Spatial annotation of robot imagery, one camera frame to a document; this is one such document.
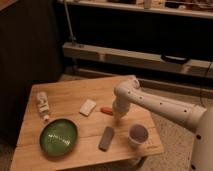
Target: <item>wall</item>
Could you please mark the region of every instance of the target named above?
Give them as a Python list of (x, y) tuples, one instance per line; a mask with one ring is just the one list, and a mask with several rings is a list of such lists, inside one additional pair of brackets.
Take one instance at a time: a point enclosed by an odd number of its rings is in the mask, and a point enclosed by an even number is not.
[(59, 78), (60, 47), (52, 0), (0, 11), (0, 138), (16, 143), (32, 84)]

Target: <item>wooden table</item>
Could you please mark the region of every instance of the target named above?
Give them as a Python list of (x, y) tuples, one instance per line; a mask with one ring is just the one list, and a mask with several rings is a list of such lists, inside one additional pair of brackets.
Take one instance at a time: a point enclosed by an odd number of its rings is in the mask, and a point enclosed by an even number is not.
[[(111, 107), (115, 96), (113, 87), (128, 76), (88, 79), (34, 85), (26, 107), (17, 147), (15, 149), (11, 170), (49, 171), (88, 166), (112, 161), (119, 161), (140, 156), (149, 156), (163, 152), (150, 112), (132, 105), (129, 113), (119, 124), (113, 116), (100, 112), (100, 107)], [(43, 155), (39, 146), (39, 136), (45, 127), (39, 117), (35, 95), (46, 91), (51, 109), (51, 120), (67, 118), (76, 123), (79, 131), (75, 148), (61, 158)], [(89, 117), (79, 114), (81, 105), (87, 98), (97, 102)], [(143, 124), (149, 132), (149, 138), (137, 150), (133, 150), (127, 139), (129, 126), (133, 123)], [(98, 149), (101, 135), (106, 126), (115, 130), (115, 136), (107, 152)]]

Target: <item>green bowl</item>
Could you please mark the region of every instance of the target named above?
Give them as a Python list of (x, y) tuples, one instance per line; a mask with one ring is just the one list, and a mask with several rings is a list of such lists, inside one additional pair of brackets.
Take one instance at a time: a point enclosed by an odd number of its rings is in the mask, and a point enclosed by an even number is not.
[(75, 145), (78, 130), (68, 119), (57, 119), (49, 123), (40, 135), (40, 147), (49, 156), (62, 156)]

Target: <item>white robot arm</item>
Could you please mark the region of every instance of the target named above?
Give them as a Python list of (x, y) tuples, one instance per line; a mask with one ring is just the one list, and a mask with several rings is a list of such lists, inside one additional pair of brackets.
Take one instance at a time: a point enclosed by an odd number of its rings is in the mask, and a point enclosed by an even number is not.
[(136, 77), (117, 85), (114, 94), (116, 99), (113, 102), (113, 114), (116, 119), (125, 116), (130, 103), (134, 103), (194, 132), (196, 136), (191, 170), (213, 171), (213, 108), (206, 109), (199, 105), (142, 92)]

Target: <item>black object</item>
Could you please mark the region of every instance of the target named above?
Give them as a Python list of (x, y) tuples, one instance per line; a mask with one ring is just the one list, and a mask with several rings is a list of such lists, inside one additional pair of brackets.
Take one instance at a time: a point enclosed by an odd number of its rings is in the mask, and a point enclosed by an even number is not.
[(115, 2), (115, 3), (124, 3), (124, 4), (135, 4), (136, 0), (107, 0), (108, 2)]
[(161, 55), (161, 59), (166, 62), (172, 62), (177, 64), (185, 64), (190, 60), (188, 58), (169, 57), (166, 55)]
[(101, 137), (101, 141), (98, 146), (99, 149), (102, 151), (107, 151), (110, 146), (113, 136), (114, 136), (114, 129), (107, 126)]
[(175, 0), (174, 2), (172, 0), (166, 0), (165, 6), (169, 8), (179, 8), (179, 6), (182, 5), (181, 1)]

